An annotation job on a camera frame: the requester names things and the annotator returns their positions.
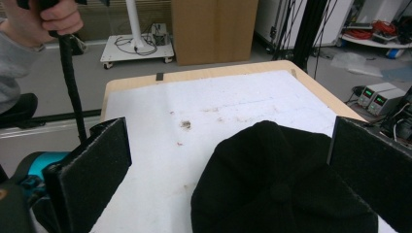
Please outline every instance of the caster wheel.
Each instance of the caster wheel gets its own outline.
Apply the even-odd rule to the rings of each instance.
[[[110,68],[112,68],[112,66],[113,66],[113,62],[105,62],[103,64],[103,67],[105,70],[109,70]]]
[[[169,56],[169,57],[164,57],[164,63],[170,63],[173,61],[173,56]]]

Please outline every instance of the gray sleeve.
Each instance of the gray sleeve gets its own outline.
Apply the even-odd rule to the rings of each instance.
[[[17,102],[20,88],[15,79],[28,75],[43,50],[44,47],[34,50],[21,46],[0,31],[0,114]]]

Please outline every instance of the person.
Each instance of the person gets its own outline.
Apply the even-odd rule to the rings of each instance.
[[[75,0],[59,0],[51,8],[40,10],[42,0],[28,0],[30,9],[17,0],[0,0],[6,17],[0,17],[0,115],[10,110],[20,96],[16,79],[30,72],[44,53],[44,43],[53,40],[49,31],[72,34],[83,27]]]

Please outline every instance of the white paper sheet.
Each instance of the white paper sheet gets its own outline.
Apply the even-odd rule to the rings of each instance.
[[[336,114],[286,71],[112,93],[133,164],[92,232],[191,232],[190,197],[215,146],[254,123],[332,135]]]

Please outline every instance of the white pole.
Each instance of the white pole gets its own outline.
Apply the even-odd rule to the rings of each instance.
[[[142,48],[144,46],[142,41],[142,33],[140,31],[139,17],[137,15],[137,8],[135,0],[126,0],[127,13],[129,15],[129,21],[131,26],[131,32],[133,34],[133,40],[131,46]]]

